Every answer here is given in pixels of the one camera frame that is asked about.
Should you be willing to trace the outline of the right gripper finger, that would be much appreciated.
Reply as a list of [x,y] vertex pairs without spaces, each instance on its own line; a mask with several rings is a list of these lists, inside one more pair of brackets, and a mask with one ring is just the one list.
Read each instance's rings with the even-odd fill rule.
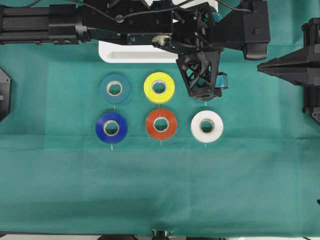
[[285,80],[295,86],[306,86],[309,83],[309,69],[258,69],[257,71]]
[[281,57],[261,63],[257,69],[273,67],[304,67],[309,63],[309,47],[303,47]]

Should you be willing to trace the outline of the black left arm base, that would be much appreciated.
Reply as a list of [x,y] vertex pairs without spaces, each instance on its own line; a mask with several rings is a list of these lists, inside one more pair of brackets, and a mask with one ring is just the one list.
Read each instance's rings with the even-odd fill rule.
[[0,121],[2,122],[10,114],[11,105],[11,78],[0,69]]

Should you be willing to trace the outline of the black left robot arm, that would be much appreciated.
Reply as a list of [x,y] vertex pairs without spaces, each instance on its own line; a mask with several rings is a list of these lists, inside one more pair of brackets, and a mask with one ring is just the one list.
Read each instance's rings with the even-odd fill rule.
[[214,43],[215,8],[185,7],[171,0],[67,0],[48,7],[0,7],[1,44],[77,45],[97,40],[120,46],[153,46],[178,56],[176,64],[188,95],[219,98],[219,61]]

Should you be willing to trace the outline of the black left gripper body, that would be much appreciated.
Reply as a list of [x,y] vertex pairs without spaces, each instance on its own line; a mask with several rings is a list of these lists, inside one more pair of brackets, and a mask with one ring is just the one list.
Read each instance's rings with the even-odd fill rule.
[[179,58],[219,59],[213,44],[216,9],[196,0],[85,0],[83,23],[91,39],[157,48]]

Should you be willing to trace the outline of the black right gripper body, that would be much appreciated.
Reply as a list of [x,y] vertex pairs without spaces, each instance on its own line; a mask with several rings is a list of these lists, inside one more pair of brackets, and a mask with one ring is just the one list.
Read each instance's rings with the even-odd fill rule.
[[311,18],[301,27],[307,51],[307,83],[303,87],[302,112],[320,121],[320,19]]

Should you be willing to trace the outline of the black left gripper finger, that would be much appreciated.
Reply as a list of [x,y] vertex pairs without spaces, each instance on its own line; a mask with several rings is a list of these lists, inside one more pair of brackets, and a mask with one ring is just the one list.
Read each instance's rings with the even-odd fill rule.
[[200,51],[176,60],[188,95],[196,100],[212,100],[229,87],[228,75],[219,71],[221,52]]

